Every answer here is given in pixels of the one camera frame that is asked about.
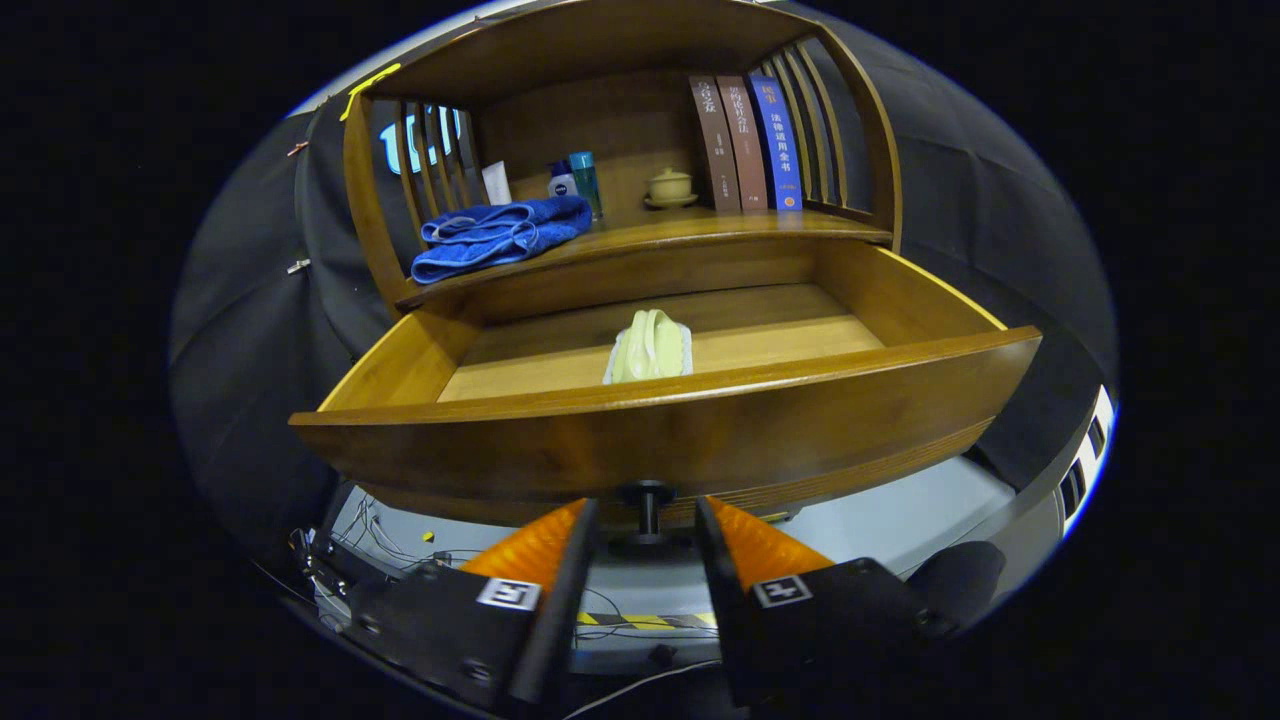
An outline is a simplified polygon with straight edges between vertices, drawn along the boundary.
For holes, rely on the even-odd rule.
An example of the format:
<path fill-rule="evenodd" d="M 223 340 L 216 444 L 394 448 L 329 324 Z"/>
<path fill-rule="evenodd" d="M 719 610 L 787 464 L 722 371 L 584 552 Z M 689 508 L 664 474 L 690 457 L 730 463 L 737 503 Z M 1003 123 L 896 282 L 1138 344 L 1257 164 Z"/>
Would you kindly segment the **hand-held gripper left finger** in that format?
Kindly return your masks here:
<path fill-rule="evenodd" d="M 522 569 L 430 564 L 356 588 L 346 639 L 480 714 L 544 712 L 568 666 L 599 510 L 580 498 L 513 533 L 541 541 Z"/>

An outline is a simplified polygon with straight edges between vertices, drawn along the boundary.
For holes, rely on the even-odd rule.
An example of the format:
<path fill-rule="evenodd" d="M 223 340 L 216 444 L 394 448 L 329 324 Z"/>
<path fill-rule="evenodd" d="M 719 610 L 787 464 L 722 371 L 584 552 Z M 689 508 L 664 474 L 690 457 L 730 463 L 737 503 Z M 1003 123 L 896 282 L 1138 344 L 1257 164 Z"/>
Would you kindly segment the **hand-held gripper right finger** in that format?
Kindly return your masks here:
<path fill-rule="evenodd" d="M 716 497 L 696 500 L 695 537 L 739 707 L 797 711 L 833 694 L 867 701 L 960 632 L 876 560 L 829 562 Z"/>

